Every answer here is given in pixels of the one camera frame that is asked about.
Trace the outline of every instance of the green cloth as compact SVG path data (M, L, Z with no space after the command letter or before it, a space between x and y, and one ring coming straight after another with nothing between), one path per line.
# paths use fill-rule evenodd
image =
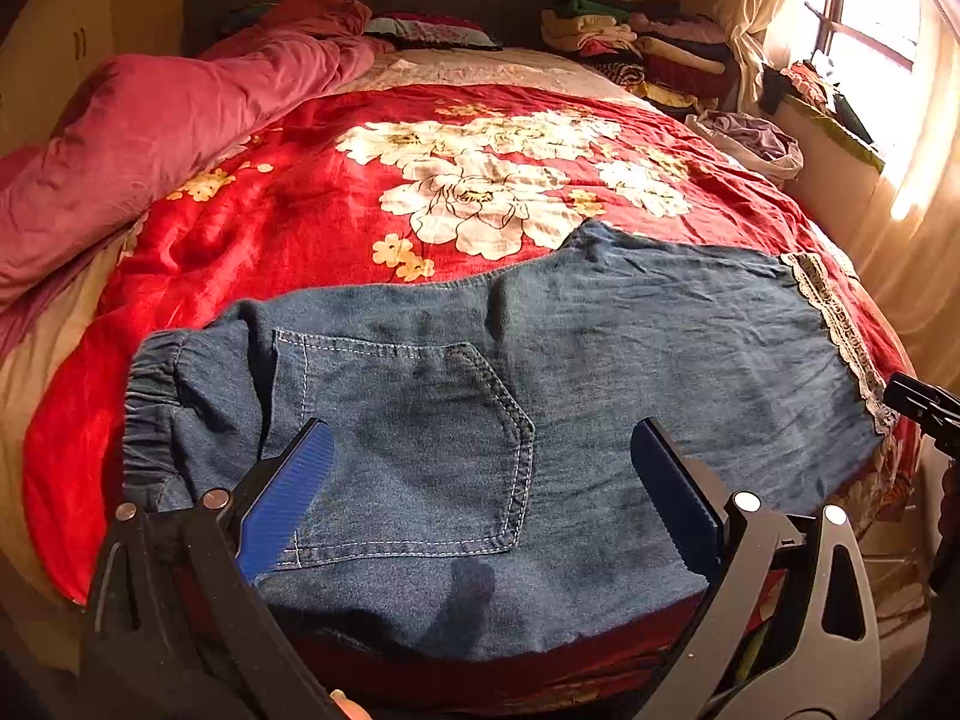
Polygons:
M553 6L553 12L562 19L574 19L577 16L588 16L597 14L600 16L613 16L616 23L626 23L630 14L625 10L611 5L601 5L598 2L590 0L570 0L568 2L558 2Z
M826 132L827 136L850 156L856 157L860 162L867 165L872 165L877 169L877 172L883 172L886 163L880 159L880 155L869 148L860 138L857 138L853 132L844 129L843 125L836 119L822 114L812 105L807 105L803 100L795 98L793 95L785 95L784 103L805 119L809 119L810 122L816 124L823 132Z

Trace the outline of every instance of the window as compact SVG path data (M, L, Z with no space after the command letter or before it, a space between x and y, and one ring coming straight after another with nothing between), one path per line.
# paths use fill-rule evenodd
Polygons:
M920 0L806 0L805 6L795 45L809 47L821 76L847 98L881 156L909 148L904 139L913 112L898 98L917 55Z

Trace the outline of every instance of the denim shorts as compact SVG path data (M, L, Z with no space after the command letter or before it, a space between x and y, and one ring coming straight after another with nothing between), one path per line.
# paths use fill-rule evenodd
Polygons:
M630 462L654 415L727 484L811 512L880 443L790 266L588 220L459 281L301 290L147 338L128 498L190 506L304 420L337 466L256 587L288 631L493 659L702 589Z

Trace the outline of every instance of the pink comforter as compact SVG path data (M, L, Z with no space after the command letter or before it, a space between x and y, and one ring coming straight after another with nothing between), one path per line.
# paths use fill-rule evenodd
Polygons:
M295 1L296 18L257 28L243 55L229 47L212 61L122 55L80 86L46 148L0 188L0 360L76 273L74 258L244 135L362 74L383 50L359 36L366 6ZM323 9L313 23L304 1ZM332 36L304 33L316 23Z

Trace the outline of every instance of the back pocket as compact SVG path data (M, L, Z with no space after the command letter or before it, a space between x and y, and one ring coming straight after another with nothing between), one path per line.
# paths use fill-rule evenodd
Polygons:
M274 333L265 454L311 416L337 464L280 567L455 557L517 544L534 425L471 343L402 346Z

